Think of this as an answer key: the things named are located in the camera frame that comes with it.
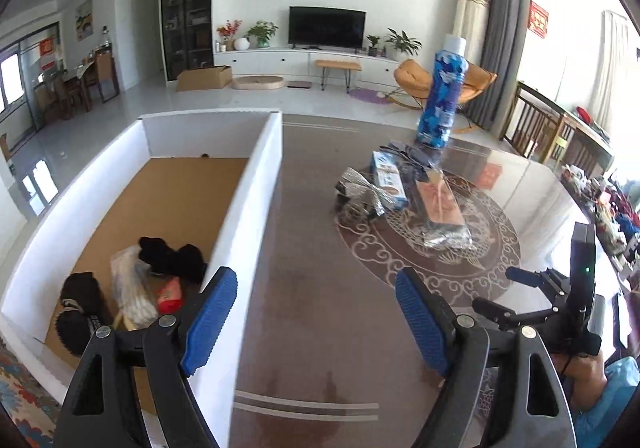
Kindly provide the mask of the person's right hand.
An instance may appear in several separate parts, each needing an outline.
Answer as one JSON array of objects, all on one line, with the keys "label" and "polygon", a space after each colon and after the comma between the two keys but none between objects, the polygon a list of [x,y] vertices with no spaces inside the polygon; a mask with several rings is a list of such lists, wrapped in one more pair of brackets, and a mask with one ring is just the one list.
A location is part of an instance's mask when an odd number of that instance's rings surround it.
[{"label": "person's right hand", "polygon": [[574,382],[570,402],[575,409],[587,412],[597,405],[608,385],[602,353],[585,357],[552,354],[551,360],[559,374]]}]

